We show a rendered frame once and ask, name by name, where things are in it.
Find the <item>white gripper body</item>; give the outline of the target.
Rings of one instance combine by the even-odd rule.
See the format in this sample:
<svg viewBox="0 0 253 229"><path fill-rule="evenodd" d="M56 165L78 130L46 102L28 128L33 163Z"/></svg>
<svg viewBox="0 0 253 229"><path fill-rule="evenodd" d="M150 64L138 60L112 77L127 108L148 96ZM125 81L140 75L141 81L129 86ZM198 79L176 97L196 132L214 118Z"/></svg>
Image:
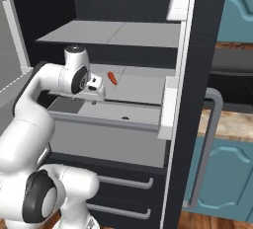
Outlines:
<svg viewBox="0 0 253 229"><path fill-rule="evenodd" d="M104 85L96 88L93 86L86 86L84 90L75 95L75 98L85 101L104 101L106 98L106 90Z"/></svg>

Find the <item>grey fridge drawer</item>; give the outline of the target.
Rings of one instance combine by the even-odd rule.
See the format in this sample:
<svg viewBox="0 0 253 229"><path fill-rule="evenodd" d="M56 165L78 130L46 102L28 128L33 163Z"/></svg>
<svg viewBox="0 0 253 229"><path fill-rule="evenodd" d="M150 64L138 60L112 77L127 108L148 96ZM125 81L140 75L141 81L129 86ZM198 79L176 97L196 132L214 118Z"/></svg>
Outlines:
<svg viewBox="0 0 253 229"><path fill-rule="evenodd" d="M51 140L55 152L164 166L166 142L157 138L158 108L58 98L49 110L56 125Z"/></svg>

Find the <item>grey fridge shelf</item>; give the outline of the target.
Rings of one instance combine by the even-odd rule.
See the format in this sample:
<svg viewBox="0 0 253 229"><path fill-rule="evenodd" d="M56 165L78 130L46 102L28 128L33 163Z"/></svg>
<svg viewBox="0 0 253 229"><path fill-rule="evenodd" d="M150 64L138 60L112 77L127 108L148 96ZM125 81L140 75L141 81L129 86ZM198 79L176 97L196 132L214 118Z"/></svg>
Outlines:
<svg viewBox="0 0 253 229"><path fill-rule="evenodd" d="M118 85L108 78L108 72L113 72ZM101 76L106 88L106 99L158 105L167 69L132 67L119 65L92 64L91 72Z"/></svg>
<svg viewBox="0 0 253 229"><path fill-rule="evenodd" d="M177 48L179 24L72 21L39 41Z"/></svg>

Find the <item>dark freezer drawer front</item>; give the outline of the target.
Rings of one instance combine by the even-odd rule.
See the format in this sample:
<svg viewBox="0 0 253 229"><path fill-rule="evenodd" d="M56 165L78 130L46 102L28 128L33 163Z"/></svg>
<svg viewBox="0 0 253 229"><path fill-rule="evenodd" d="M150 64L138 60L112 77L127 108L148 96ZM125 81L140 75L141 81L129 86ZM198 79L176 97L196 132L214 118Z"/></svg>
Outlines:
<svg viewBox="0 0 253 229"><path fill-rule="evenodd" d="M116 200L105 197L93 197L87 201L87 204L88 203L139 213L145 213L147 209L151 209L151 215L147 220L128 218L89 209L91 214L102 226L114 229L160 229L161 207L158 205L139 204L137 202Z"/></svg>
<svg viewBox="0 0 253 229"><path fill-rule="evenodd" d="M158 205L163 199L165 186L164 169L56 152L51 153L46 161L49 164L63 164L88 169L97 173L99 177L106 176L138 182L147 182L150 178L154 180L153 186L149 190L101 183L97 193L99 197L150 205Z"/></svg>

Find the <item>grey fridge door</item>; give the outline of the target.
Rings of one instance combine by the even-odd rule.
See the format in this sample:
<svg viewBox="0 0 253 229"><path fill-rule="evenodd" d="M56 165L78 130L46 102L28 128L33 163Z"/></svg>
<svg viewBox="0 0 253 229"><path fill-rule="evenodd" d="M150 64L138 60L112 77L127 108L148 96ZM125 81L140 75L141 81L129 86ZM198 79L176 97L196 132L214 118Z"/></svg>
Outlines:
<svg viewBox="0 0 253 229"><path fill-rule="evenodd" d="M13 119L14 101L32 70L14 0L0 0L0 134Z"/></svg>

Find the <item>dark fridge door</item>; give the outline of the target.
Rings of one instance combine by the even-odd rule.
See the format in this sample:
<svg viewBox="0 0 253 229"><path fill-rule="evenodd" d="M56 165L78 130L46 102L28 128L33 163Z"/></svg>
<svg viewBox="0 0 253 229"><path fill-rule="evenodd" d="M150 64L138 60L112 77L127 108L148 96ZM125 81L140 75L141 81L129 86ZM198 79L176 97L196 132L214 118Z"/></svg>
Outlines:
<svg viewBox="0 0 253 229"><path fill-rule="evenodd" d="M159 229L177 229L224 0L190 0Z"/></svg>

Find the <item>orange carrot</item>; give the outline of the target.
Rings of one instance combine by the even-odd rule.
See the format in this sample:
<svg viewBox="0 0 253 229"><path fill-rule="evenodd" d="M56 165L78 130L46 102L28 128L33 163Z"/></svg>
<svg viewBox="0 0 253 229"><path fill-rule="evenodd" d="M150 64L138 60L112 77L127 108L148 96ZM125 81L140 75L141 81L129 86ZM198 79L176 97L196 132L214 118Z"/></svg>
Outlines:
<svg viewBox="0 0 253 229"><path fill-rule="evenodd" d="M108 72L108 78L111 80L111 82L114 84L114 85L118 85L118 82L117 82L117 79L114 75L113 72Z"/></svg>

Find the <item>white door bin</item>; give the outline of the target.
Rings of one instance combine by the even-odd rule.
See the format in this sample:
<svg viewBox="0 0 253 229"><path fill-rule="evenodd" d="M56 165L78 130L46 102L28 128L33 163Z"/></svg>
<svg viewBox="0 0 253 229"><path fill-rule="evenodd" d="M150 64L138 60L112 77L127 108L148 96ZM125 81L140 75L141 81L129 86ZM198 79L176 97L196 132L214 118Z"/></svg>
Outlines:
<svg viewBox="0 0 253 229"><path fill-rule="evenodd" d="M187 19L189 0L170 0L167 21L185 21Z"/></svg>
<svg viewBox="0 0 253 229"><path fill-rule="evenodd" d="M165 78L161 110L158 121L157 138L170 140L174 124L175 108L178 94L178 79L167 76Z"/></svg>

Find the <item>teal base cupboard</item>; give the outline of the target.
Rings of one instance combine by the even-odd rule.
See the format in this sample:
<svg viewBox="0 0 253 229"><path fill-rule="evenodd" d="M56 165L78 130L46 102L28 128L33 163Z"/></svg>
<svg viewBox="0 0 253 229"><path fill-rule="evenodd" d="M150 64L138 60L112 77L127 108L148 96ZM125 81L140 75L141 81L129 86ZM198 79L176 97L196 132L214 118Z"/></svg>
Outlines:
<svg viewBox="0 0 253 229"><path fill-rule="evenodd" d="M253 222L253 143L215 139L190 212Z"/></svg>

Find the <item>teal wall cupboard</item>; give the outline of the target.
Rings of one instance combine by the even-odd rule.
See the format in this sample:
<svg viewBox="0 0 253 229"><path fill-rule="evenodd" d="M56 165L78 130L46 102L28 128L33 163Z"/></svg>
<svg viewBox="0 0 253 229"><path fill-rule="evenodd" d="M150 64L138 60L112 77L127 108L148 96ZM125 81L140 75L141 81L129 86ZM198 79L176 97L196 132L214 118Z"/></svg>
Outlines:
<svg viewBox="0 0 253 229"><path fill-rule="evenodd" d="M253 43L253 0L225 0L217 40Z"/></svg>

